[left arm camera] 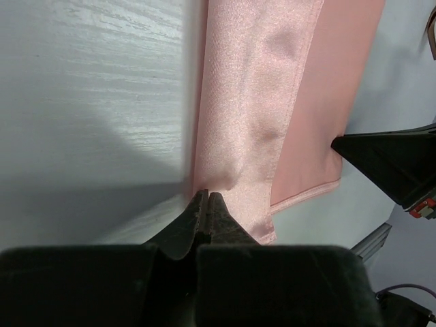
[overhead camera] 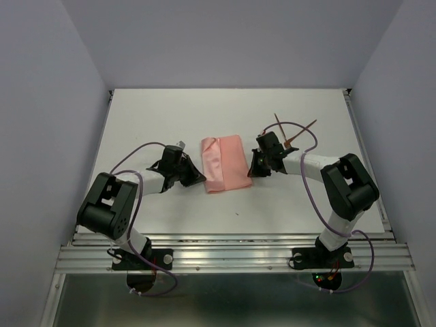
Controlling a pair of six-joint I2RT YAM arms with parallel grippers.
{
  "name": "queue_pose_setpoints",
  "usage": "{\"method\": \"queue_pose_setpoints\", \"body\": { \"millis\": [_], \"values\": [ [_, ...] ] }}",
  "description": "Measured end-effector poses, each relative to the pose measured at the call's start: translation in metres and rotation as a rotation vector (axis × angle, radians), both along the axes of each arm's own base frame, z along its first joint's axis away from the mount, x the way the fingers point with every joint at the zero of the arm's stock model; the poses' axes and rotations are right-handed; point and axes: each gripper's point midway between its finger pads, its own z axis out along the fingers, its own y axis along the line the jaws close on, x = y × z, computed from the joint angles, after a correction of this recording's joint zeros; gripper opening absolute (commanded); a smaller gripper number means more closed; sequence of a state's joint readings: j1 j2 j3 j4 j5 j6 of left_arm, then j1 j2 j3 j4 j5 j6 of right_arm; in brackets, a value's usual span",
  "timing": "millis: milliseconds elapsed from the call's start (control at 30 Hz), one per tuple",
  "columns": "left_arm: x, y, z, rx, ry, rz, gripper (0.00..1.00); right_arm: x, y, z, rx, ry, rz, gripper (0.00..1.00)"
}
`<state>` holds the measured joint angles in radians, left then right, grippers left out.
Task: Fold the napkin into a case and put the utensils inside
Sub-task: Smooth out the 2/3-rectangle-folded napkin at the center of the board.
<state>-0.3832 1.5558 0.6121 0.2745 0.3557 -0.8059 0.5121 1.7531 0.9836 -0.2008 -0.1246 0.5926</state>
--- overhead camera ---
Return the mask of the pink cloth napkin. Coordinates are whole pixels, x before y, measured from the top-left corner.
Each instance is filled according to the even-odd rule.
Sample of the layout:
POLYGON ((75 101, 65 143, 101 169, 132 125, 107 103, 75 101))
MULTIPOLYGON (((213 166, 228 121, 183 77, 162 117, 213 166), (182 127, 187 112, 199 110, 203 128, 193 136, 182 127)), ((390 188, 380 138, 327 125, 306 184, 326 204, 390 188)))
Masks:
POLYGON ((207 193, 221 193, 252 186, 243 142, 239 135, 203 139, 201 155, 207 193))

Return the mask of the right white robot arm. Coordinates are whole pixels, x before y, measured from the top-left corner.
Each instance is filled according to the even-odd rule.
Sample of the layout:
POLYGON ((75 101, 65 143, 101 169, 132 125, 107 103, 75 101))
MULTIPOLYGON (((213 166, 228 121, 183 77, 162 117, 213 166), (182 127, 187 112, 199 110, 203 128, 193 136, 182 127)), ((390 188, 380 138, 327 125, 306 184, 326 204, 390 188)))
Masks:
POLYGON ((293 252, 295 263, 315 260, 322 266, 343 257, 346 244, 361 216, 379 199, 379 189, 359 157, 348 153, 342 157, 312 155, 309 150, 286 149, 272 131, 256 138, 249 177, 264 178, 272 172, 299 175, 309 201, 324 230, 316 238, 315 246, 293 252), (308 180, 324 185, 331 207, 329 219, 324 219, 310 192, 308 180))

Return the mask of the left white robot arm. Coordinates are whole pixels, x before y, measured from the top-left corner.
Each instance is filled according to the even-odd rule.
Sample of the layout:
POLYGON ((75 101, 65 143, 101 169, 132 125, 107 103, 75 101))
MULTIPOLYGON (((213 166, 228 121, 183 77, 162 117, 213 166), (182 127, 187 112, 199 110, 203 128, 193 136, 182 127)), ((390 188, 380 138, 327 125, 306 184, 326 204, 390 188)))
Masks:
POLYGON ((130 263, 145 268, 153 262, 151 240, 133 227, 143 197, 164 193, 176 183, 191 187, 206 177, 177 145, 165 146, 161 159, 141 172, 118 167, 95 177, 76 224, 113 241, 128 253, 130 263))

